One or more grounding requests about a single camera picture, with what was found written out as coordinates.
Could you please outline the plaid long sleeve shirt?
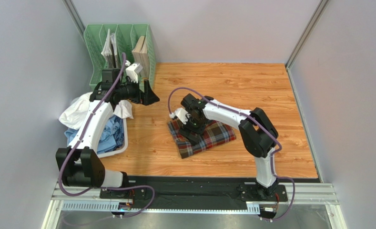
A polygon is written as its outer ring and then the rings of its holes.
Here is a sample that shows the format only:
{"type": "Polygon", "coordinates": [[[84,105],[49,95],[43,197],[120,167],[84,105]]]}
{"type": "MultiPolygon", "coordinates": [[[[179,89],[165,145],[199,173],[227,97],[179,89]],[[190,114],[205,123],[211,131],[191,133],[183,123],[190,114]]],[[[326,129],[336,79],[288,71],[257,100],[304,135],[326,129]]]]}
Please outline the plaid long sleeve shirt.
{"type": "Polygon", "coordinates": [[[216,146],[227,144],[236,139],[232,127],[212,120],[204,129],[204,133],[199,136],[199,143],[193,144],[180,133],[182,125],[179,120],[171,120],[167,123],[168,130],[182,159],[210,150],[216,146]]]}

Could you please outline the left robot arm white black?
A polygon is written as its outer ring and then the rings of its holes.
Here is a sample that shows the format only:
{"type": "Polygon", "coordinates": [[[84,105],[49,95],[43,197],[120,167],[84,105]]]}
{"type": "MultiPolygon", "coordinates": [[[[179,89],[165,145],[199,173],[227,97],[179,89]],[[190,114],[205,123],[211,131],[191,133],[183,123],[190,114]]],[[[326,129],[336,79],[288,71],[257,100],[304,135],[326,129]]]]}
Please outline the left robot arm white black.
{"type": "Polygon", "coordinates": [[[104,128],[120,101],[151,105],[159,97],[150,82],[143,80],[140,89],[139,73],[142,67],[133,63],[127,68],[108,68],[102,71],[102,80],[90,95],[90,105],[77,135],[66,148],[59,148],[56,161],[60,170],[59,186],[86,188],[121,188],[126,173],[105,168],[97,155],[104,128]]]}

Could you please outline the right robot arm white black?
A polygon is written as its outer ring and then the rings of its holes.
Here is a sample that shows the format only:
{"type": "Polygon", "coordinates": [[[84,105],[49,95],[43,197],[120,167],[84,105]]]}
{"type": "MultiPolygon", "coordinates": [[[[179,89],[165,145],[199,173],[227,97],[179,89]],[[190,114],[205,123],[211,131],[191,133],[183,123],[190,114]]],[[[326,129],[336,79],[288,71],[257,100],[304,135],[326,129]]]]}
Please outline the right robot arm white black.
{"type": "Polygon", "coordinates": [[[239,130],[245,149],[254,157],[257,169],[257,195],[266,200],[278,186],[274,175],[273,152],[277,146],[278,131],[261,108],[243,110],[225,105],[212,97],[195,98],[186,95],[181,107],[170,114],[182,122],[180,133],[196,145],[204,135],[207,124],[217,121],[239,130]]]}

